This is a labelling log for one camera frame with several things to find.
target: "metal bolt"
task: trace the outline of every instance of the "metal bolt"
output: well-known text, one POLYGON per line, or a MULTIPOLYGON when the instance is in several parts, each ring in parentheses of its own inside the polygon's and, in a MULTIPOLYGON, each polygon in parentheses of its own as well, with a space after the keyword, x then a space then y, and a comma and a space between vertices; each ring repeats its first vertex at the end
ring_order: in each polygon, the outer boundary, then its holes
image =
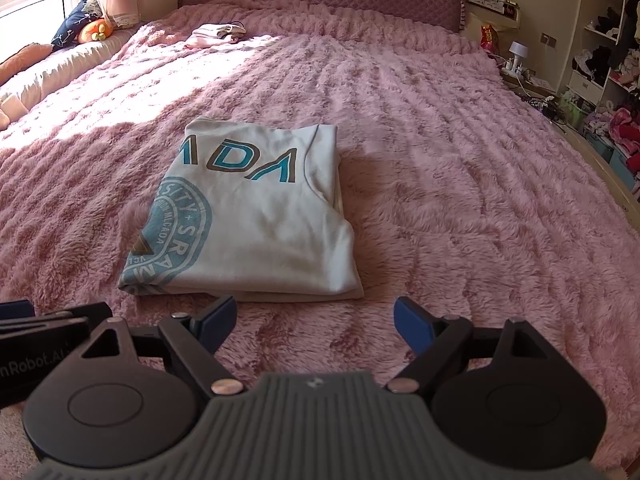
POLYGON ((244 384, 237 379, 218 379, 211 385, 211 391, 216 395, 235 395, 243 389, 244 384))
POLYGON ((391 379, 386 387, 395 394, 414 394, 420 389, 420 384, 409 377, 396 377, 391 379))

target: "blue gripper pad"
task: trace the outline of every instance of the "blue gripper pad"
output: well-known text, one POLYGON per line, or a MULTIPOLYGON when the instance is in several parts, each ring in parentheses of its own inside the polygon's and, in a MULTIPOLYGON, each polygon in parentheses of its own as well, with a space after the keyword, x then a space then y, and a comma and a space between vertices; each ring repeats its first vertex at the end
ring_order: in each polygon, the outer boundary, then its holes
POLYGON ((18 300, 0 303, 0 320, 19 319, 21 317, 33 317, 35 315, 36 309, 31 304, 31 301, 18 300))
POLYGON ((394 324, 402 339, 416 355, 423 353, 436 339, 428 314, 408 298, 396 300, 394 324))
POLYGON ((191 318, 189 330, 211 354, 233 332, 238 306, 232 296, 223 296, 191 318))

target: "blue and brown logo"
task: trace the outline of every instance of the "blue and brown logo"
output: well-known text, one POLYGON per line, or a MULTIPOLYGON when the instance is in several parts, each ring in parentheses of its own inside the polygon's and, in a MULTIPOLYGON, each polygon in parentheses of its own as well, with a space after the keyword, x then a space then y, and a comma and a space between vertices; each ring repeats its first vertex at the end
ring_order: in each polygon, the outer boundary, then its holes
POLYGON ((197 187, 179 176, 165 177, 118 286, 130 294, 165 294, 162 286, 200 256, 211 219, 209 203, 197 187))

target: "pink fluffy blanket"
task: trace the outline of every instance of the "pink fluffy blanket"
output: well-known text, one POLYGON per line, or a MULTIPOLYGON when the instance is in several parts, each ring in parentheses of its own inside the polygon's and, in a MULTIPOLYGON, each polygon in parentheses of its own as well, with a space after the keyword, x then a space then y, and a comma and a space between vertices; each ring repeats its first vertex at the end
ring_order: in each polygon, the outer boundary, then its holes
MULTIPOLYGON (((116 289, 127 250, 193 118, 338 126, 361 301, 244 304, 219 352, 266 370, 397 373, 392 305, 411 295, 479 326, 526 317, 608 407, 595 463, 640 448, 640 244, 603 182, 495 64, 457 34, 372 11, 214 2, 150 23, 0 137, 0 301, 105 300, 132 324, 209 298, 116 289), (250 37, 185 50, 203 23, 250 37)), ((0 415, 0 472, 33 465, 0 415)))

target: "gray gripper base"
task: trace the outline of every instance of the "gray gripper base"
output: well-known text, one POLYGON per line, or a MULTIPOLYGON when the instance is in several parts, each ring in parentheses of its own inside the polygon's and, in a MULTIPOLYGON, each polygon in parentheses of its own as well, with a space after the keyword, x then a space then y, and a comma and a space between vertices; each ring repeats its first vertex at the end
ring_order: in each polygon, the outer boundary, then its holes
POLYGON ((180 444, 148 462, 99 471, 45 460, 24 479, 604 480, 586 460, 545 472, 482 462, 440 433, 419 397, 366 372, 265 374, 211 400, 180 444))

